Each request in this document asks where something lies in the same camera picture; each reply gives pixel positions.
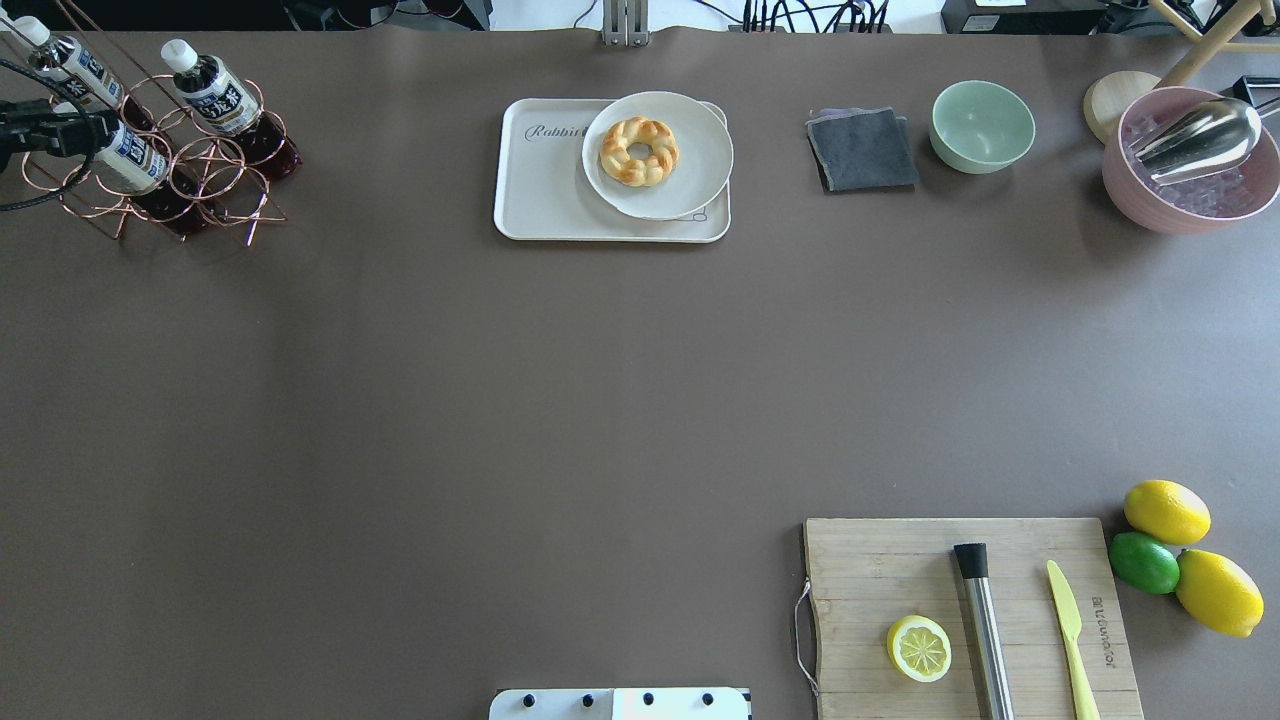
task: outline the white bottle cap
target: white bottle cap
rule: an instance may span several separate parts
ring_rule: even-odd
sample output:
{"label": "white bottle cap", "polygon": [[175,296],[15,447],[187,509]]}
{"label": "white bottle cap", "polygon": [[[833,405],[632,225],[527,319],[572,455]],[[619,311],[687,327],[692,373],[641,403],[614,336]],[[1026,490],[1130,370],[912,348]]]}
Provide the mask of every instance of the white bottle cap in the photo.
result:
{"label": "white bottle cap", "polygon": [[187,45],[186,40],[170,40],[165,42],[164,47],[160,49],[160,58],[175,73],[184,73],[195,68],[196,63],[200,61],[200,55],[192,50],[191,45]]}
{"label": "white bottle cap", "polygon": [[31,15],[18,18],[13,22],[13,27],[18,31],[14,33],[18,36],[18,40],[22,40],[32,47],[40,47],[41,45],[49,42],[51,36],[49,28],[45,27],[45,23]]}

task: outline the yellow knife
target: yellow knife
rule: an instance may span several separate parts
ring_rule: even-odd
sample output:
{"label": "yellow knife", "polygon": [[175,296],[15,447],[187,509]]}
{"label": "yellow knife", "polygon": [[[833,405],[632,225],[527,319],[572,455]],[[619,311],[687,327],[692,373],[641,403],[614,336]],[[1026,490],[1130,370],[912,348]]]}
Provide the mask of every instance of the yellow knife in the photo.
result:
{"label": "yellow knife", "polygon": [[1071,585],[1057,562],[1048,561],[1048,584],[1053,588],[1053,607],[1057,610],[1057,623],[1062,628],[1062,644],[1066,646],[1066,666],[1071,671],[1071,697],[1075,700],[1075,720],[1101,720],[1098,705],[1093,701],[1089,678],[1084,674],[1084,660],[1080,647],[1075,644],[1080,637],[1080,609],[1075,605]]}

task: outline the lime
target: lime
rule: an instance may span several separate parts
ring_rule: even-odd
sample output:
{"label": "lime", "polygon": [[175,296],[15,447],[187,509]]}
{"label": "lime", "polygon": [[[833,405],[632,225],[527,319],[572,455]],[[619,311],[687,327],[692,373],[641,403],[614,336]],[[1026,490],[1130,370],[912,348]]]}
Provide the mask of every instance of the lime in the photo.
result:
{"label": "lime", "polygon": [[923,615],[908,615],[893,623],[887,641],[893,666],[913,680],[941,680],[951,669],[947,632]]}
{"label": "lime", "polygon": [[1107,557],[1117,578],[1152,594],[1174,592],[1181,575],[1174,553],[1147,533],[1120,533]]}
{"label": "lime", "polygon": [[1219,633],[1247,638],[1262,620],[1262,593],[1239,565],[1204,550],[1178,556],[1178,600],[1192,618]]}
{"label": "lime", "polygon": [[1172,480],[1135,484],[1124,497],[1124,516],[1135,530],[1169,544],[1199,542],[1210,525],[1204,501]]}

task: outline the green lime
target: green lime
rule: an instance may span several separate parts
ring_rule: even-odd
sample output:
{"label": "green lime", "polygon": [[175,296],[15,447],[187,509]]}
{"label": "green lime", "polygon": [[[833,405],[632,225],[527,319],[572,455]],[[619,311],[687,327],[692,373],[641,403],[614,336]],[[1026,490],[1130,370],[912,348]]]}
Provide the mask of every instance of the green lime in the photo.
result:
{"label": "green lime", "polygon": [[1147,533],[1120,533],[1107,556],[1116,577],[1143,592],[1171,593],[1181,577],[1174,553]]}

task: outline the bowl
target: bowl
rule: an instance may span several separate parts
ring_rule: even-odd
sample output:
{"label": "bowl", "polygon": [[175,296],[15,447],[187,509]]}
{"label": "bowl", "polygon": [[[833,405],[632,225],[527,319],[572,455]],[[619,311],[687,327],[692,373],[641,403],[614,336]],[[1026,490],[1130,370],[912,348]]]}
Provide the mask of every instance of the bowl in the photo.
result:
{"label": "bowl", "polygon": [[1158,128],[1215,97],[1220,95],[1196,87],[1161,87],[1134,100],[1120,115],[1120,123],[1107,138],[1106,149],[1102,151],[1102,183],[1111,201],[1126,218],[1160,233],[1198,234],[1257,215],[1275,201],[1276,193],[1280,192],[1280,151],[1266,128],[1262,129],[1262,137],[1248,160],[1238,168],[1239,176],[1235,182],[1239,184],[1233,188],[1230,201],[1224,200],[1215,208],[1213,214],[1179,208],[1161,197],[1158,191],[1143,181],[1147,176],[1140,168],[1134,167],[1132,151],[1125,151],[1147,133],[1153,132],[1149,127],[1147,132],[1139,132],[1144,124]]}
{"label": "bowl", "polygon": [[[600,143],[613,123],[635,115],[662,120],[676,136],[680,161],[653,187],[627,187],[600,167]],[[595,192],[620,213],[644,220],[675,220],[716,199],[733,170],[728,128],[707,105],[677,92],[637,92],[613,101],[582,137],[582,170]]]}
{"label": "bowl", "polygon": [[943,163],[961,173],[980,176],[1007,168],[1034,140],[1030,108],[1002,85],[966,79],[933,101],[929,143]]}

